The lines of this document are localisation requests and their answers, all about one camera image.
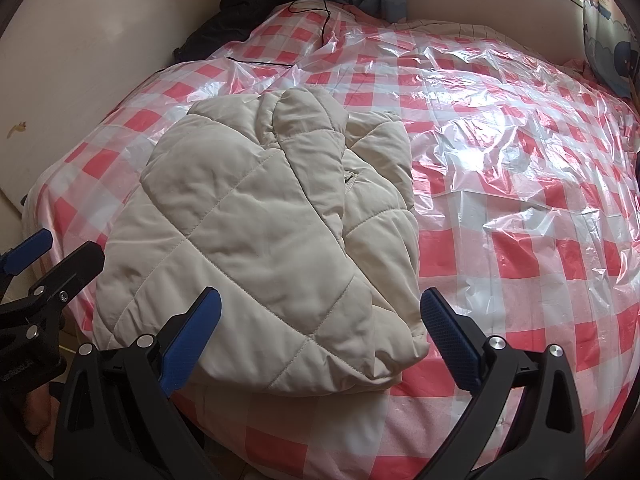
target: bed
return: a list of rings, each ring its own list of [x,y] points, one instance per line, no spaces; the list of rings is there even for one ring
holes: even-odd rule
[[[640,367],[639,118],[581,67],[549,64],[489,28],[389,25],[327,5],[280,7],[247,42],[155,74],[45,171],[23,214],[25,235],[54,234],[37,271],[86,240],[104,246],[153,146],[192,103],[323,86],[349,110],[402,117],[421,288],[436,286],[516,348],[565,348],[595,463]],[[69,306],[89,337],[94,299],[92,285]],[[435,347],[377,393],[292,399],[193,379],[175,399],[181,410],[278,479],[413,478],[470,398]],[[499,450],[517,400],[482,462]]]

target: white wall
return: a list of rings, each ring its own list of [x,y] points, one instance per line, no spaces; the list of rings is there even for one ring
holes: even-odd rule
[[[410,18],[487,25],[551,62],[584,59],[582,7],[572,0],[407,0]]]
[[[37,176],[162,68],[218,3],[25,0],[0,40],[0,189],[11,202],[19,206]],[[582,10],[571,0],[408,0],[408,10],[491,26],[553,62],[583,55]]]

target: metal screw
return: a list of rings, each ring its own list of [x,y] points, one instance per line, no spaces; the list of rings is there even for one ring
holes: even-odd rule
[[[94,346],[91,343],[84,343],[79,349],[80,355],[89,355],[94,350]]]
[[[27,329],[27,339],[33,339],[34,337],[37,337],[38,335],[38,326],[37,325],[31,325],[28,329]]]
[[[549,353],[554,357],[562,357],[564,355],[564,350],[560,345],[551,345],[549,347]]]
[[[489,339],[489,346],[494,350],[502,350],[505,346],[507,346],[507,342],[500,336],[494,335]]]
[[[153,343],[154,343],[154,337],[149,334],[141,335],[136,341],[136,344],[140,348],[149,348]]]

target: plastic sheet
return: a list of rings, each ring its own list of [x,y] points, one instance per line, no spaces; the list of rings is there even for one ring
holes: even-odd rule
[[[40,177],[25,231],[54,232],[54,261],[85,240],[104,244],[154,143],[197,100],[306,84],[349,110],[393,110],[412,141],[421,287],[437,286],[516,348],[564,347],[593,463],[640,364],[638,118],[485,27],[359,22],[330,4],[322,44],[323,5],[294,6],[303,9],[317,10],[283,7],[247,42],[143,84]],[[87,335],[94,292],[70,306]],[[499,449],[516,401],[482,460]],[[434,454],[468,395],[434,348],[385,392],[291,399],[196,374],[177,402],[273,478],[401,480]]]

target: wall stain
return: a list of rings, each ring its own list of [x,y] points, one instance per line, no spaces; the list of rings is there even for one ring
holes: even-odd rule
[[[22,133],[24,130],[27,129],[27,122],[23,121],[21,123],[16,124],[13,128],[11,128],[9,130],[9,134],[6,136],[7,139],[11,139],[11,136],[15,133],[15,132],[20,132]]]

